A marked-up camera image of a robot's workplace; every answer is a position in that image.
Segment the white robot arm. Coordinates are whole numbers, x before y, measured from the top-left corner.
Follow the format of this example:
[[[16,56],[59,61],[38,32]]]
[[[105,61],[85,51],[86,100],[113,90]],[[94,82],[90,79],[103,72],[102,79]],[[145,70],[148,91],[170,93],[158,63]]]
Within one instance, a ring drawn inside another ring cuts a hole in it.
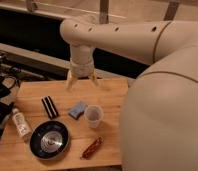
[[[70,78],[88,76],[92,47],[148,68],[129,88],[120,114],[123,171],[198,171],[198,21],[97,24],[64,20]]]

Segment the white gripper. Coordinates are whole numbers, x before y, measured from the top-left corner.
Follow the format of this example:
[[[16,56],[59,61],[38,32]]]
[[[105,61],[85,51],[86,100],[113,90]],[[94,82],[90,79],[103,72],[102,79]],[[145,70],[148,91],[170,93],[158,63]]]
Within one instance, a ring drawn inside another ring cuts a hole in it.
[[[88,77],[89,79],[94,83],[95,86],[98,86],[98,80],[97,76],[95,74],[92,74],[94,71],[94,63],[89,62],[85,64],[79,64],[75,63],[74,61],[70,61],[70,71],[67,73],[67,90],[70,90],[75,83],[75,77],[81,78],[81,77]]]

